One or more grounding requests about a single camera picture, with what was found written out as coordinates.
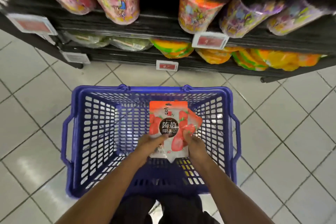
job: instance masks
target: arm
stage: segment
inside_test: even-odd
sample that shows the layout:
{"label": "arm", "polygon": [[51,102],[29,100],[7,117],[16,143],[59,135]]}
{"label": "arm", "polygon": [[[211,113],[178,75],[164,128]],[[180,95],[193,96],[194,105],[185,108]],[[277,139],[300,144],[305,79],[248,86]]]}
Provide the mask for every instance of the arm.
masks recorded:
{"label": "arm", "polygon": [[135,151],[82,196],[56,224],[108,224],[137,170],[166,138],[150,140],[148,135],[142,136]]}
{"label": "arm", "polygon": [[208,155],[204,142],[183,133],[189,145],[189,158],[202,176],[225,224],[274,224]]}

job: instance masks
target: hand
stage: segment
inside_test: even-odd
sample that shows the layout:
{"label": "hand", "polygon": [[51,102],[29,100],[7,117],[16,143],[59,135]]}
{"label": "hand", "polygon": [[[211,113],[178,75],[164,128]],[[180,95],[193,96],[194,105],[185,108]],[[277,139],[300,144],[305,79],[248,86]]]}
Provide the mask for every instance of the hand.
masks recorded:
{"label": "hand", "polygon": [[138,141],[138,145],[135,148],[135,153],[139,157],[140,167],[142,167],[147,157],[155,151],[155,149],[162,144],[168,138],[168,134],[163,134],[155,139],[150,138],[149,135],[142,135]]}
{"label": "hand", "polygon": [[196,136],[191,136],[187,130],[183,131],[183,138],[188,143],[189,159],[196,170],[200,170],[204,164],[212,160],[209,156],[203,140]]}

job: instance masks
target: left hand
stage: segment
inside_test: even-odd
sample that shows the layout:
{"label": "left hand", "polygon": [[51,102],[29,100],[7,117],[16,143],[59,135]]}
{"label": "left hand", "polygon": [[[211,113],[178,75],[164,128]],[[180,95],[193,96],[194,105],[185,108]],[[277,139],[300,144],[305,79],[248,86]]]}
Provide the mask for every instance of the left hand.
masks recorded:
{"label": "left hand", "polygon": [[163,143],[168,138],[168,134],[163,134],[157,138],[150,138],[149,135],[142,135],[138,141],[134,153],[139,157],[139,165],[142,167],[147,157],[155,151],[159,144]]}

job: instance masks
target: right arm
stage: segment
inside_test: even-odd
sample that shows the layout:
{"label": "right arm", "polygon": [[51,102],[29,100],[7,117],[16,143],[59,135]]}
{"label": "right arm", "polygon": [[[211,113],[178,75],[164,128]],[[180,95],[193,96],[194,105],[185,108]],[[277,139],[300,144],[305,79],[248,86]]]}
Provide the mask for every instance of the right arm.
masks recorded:
{"label": "right arm", "polygon": [[183,133],[191,163],[202,176],[225,224],[274,224],[208,155],[204,142]]}

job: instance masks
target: tile floor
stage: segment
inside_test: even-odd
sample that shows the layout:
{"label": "tile floor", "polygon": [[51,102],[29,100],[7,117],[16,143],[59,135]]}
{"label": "tile floor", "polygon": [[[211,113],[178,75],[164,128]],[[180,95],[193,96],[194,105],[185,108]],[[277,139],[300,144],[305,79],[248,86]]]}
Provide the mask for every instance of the tile floor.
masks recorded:
{"label": "tile floor", "polygon": [[[240,188],[275,224],[336,223],[336,67],[264,84],[257,77],[116,63],[78,70],[0,32],[1,224],[54,223],[75,203],[65,194],[60,160],[71,90],[121,83],[229,87],[241,121]],[[201,197],[222,223],[212,197]],[[153,210],[154,222],[161,211]]]}

